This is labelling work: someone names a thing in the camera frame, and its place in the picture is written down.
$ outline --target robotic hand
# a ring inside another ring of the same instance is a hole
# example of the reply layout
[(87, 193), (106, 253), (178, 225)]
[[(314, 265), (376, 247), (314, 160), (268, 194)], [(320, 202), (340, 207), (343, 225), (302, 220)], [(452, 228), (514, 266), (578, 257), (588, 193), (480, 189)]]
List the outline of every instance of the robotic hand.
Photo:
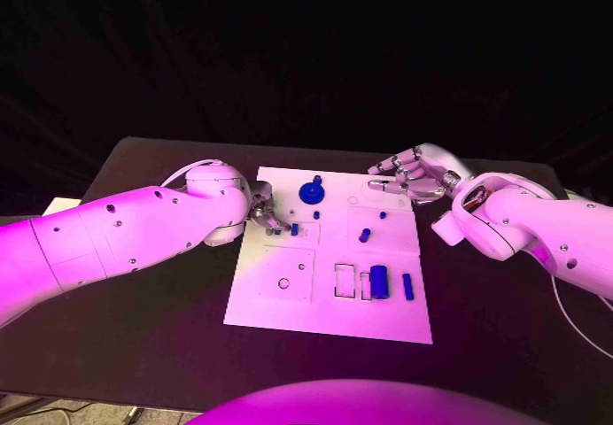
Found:
[[(165, 185), (184, 174), (186, 185)], [(248, 183), (217, 160), (181, 168), (160, 187), (131, 190), (0, 227), (0, 327), (67, 290), (135, 272), (188, 251), (230, 242), (250, 220), (274, 217), (272, 187)]]
[(444, 194), (451, 209), (431, 224), (448, 245), (464, 238), (491, 259), (524, 251), (550, 275), (613, 298), (613, 208), (556, 200), (535, 182), (513, 174), (478, 176), (439, 147), (424, 143), (367, 170), (395, 170), (395, 181), (372, 180), (370, 189), (403, 194), (424, 204)]

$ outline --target white board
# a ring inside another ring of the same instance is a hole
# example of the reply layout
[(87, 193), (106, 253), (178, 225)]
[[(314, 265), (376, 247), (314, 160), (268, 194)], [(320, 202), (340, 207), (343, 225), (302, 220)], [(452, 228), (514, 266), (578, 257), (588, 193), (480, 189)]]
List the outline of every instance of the white board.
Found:
[[(297, 193), (315, 175), (325, 196), (307, 205)], [(431, 344), (415, 215), (405, 197), (367, 189), (372, 178), (259, 168), (258, 180), (272, 185), (276, 217), (298, 224), (298, 234), (268, 236), (246, 224), (223, 323)], [(372, 231), (366, 243), (359, 241), (363, 228)], [(370, 297), (374, 265), (386, 267), (387, 299)], [(412, 300), (402, 274), (411, 275)]]

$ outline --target small blue object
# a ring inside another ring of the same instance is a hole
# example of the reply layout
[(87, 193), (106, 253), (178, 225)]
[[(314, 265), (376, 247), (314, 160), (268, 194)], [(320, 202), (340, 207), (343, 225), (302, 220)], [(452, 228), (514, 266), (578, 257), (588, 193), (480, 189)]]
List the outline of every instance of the small blue object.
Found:
[(386, 286), (386, 267), (370, 267), (370, 297), (373, 299), (387, 299), (389, 289)]
[(408, 273), (402, 274), (402, 283), (405, 284), (405, 297), (408, 301), (415, 299), (412, 294), (412, 283), (411, 283), (411, 275)]
[(297, 195), (299, 196), (299, 200), (308, 204), (318, 204), (325, 196), (325, 191), (321, 187), (321, 177), (315, 175), (312, 178), (312, 182), (304, 183), (299, 188)]
[(362, 243), (364, 243), (367, 241), (369, 236), (370, 236), (370, 229), (366, 228), (362, 231), (362, 234), (360, 234), (360, 237), (359, 237)]

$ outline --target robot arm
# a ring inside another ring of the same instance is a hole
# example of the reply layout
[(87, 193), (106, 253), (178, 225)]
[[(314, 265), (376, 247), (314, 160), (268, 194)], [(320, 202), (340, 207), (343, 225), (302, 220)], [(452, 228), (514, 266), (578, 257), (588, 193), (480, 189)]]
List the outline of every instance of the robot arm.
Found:
[(67, 290), (135, 272), (200, 242), (230, 242), (272, 215), (272, 188), (219, 161), (194, 166), (184, 192), (149, 186), (0, 228), (0, 327)]
[[(539, 184), (513, 174), (474, 177), (460, 160), (428, 143), (367, 172), (377, 174), (395, 166), (395, 182), (370, 181), (369, 187), (403, 194), (418, 204), (444, 194), (452, 198), (451, 210), (431, 225), (448, 245), (465, 238), (500, 261), (524, 251), (555, 277), (613, 298), (613, 208), (556, 200)], [(408, 174), (399, 171), (408, 168)]]

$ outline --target black table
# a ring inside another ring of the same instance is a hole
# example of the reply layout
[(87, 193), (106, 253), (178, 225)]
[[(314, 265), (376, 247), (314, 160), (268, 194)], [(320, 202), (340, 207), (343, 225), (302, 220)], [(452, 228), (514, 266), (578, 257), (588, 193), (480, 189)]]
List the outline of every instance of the black table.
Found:
[[(258, 166), (362, 173), (382, 157), (128, 138), (83, 201), (160, 184), (204, 158), (253, 179)], [(563, 197), (543, 165), (467, 164), (522, 174)], [(201, 411), (285, 383), (366, 378), (455, 390), (552, 423), (613, 423), (613, 361), (565, 322), (548, 274), (524, 253), (500, 263), (467, 242), (447, 246), (429, 223), (448, 206), (415, 208), (434, 345), (223, 325), (237, 240), (38, 305), (0, 330), (0, 390)], [(608, 309), (559, 287), (576, 325), (613, 351)]]

